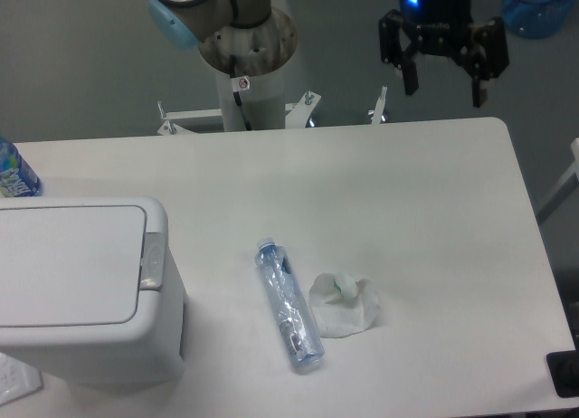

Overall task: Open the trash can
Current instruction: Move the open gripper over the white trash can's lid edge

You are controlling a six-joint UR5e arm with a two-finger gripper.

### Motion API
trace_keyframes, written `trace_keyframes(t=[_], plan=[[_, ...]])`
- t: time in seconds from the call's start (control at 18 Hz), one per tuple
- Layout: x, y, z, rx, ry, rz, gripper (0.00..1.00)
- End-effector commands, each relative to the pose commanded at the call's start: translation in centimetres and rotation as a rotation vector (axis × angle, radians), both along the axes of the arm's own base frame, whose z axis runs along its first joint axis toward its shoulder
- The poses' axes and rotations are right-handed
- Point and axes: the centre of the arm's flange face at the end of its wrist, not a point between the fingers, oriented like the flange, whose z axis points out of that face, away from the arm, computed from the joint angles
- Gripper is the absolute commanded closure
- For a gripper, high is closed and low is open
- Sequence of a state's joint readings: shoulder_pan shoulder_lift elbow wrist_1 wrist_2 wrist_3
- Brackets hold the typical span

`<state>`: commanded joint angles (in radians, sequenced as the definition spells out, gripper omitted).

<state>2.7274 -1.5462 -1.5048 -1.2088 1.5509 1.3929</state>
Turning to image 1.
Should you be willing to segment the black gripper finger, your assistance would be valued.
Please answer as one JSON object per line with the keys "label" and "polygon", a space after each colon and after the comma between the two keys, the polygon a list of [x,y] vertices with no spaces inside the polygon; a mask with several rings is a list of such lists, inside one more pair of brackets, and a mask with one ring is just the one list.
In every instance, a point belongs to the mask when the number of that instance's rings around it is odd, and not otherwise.
{"label": "black gripper finger", "polygon": [[506,28],[500,17],[467,26],[458,65],[471,77],[472,104],[480,108],[487,99],[483,83],[498,78],[509,66]]}
{"label": "black gripper finger", "polygon": [[[419,43],[422,27],[405,20],[401,12],[392,9],[379,20],[378,32],[381,61],[392,64],[402,74],[405,94],[413,95],[419,88],[413,57],[422,46]],[[401,32],[410,39],[405,50],[401,45]]]}

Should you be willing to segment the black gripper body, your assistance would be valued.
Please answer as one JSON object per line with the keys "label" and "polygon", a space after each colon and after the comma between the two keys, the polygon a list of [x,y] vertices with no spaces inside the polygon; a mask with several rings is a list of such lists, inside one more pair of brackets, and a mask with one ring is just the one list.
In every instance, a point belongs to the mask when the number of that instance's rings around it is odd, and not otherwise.
{"label": "black gripper body", "polygon": [[399,0],[405,20],[419,24],[418,52],[458,60],[467,26],[472,24],[471,0]]}

